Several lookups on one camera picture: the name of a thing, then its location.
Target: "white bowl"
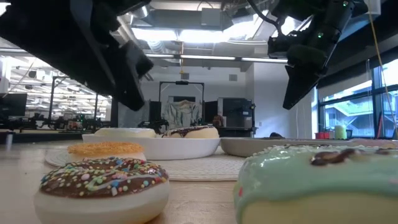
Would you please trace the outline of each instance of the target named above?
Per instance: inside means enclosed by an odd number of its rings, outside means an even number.
[[[83,134],[84,143],[93,142],[134,142],[144,147],[147,160],[194,159],[214,154],[220,139],[184,138],[124,138]]]

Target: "person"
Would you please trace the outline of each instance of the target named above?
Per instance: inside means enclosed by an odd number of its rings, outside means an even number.
[[[215,115],[213,117],[213,126],[214,127],[224,127],[224,119],[221,115]]]

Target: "table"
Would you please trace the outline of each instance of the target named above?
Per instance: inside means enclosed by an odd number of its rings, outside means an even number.
[[[0,223],[40,224],[33,206],[40,179],[53,169],[44,162],[47,152],[81,141],[0,146]],[[150,224],[234,224],[234,182],[170,182],[169,202]]]

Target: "computer monitor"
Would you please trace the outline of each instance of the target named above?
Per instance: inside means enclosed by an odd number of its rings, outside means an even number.
[[[25,116],[27,93],[0,94],[0,113],[3,116]]]

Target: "black machine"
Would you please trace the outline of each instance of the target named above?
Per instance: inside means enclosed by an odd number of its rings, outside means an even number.
[[[25,116],[27,94],[0,94],[0,114],[2,116]]]
[[[120,26],[116,17],[134,11],[150,0],[10,0],[0,17],[0,36],[94,91],[112,95],[132,110],[144,105],[138,79],[153,63],[129,41],[123,46],[109,34]],[[327,64],[351,17],[364,14],[363,0],[275,0],[265,17],[253,0],[251,7],[279,35],[269,39],[269,56],[287,57],[289,84],[284,108],[291,109],[326,74]],[[287,16],[310,27],[281,32]]]
[[[326,74],[329,58],[348,21],[368,11],[363,0],[275,0],[270,12],[278,19],[273,21],[258,10],[253,0],[248,3],[278,30],[278,37],[269,38],[268,54],[271,58],[287,57],[289,83],[283,107],[288,110]],[[312,16],[312,21],[307,29],[284,35],[281,26],[287,16],[299,21]]]
[[[165,126],[165,129],[167,130],[169,128],[169,122],[162,118],[158,121],[143,121],[138,124],[138,128],[151,128],[155,131],[156,134],[162,134],[162,132],[160,131],[162,129],[162,126]]]

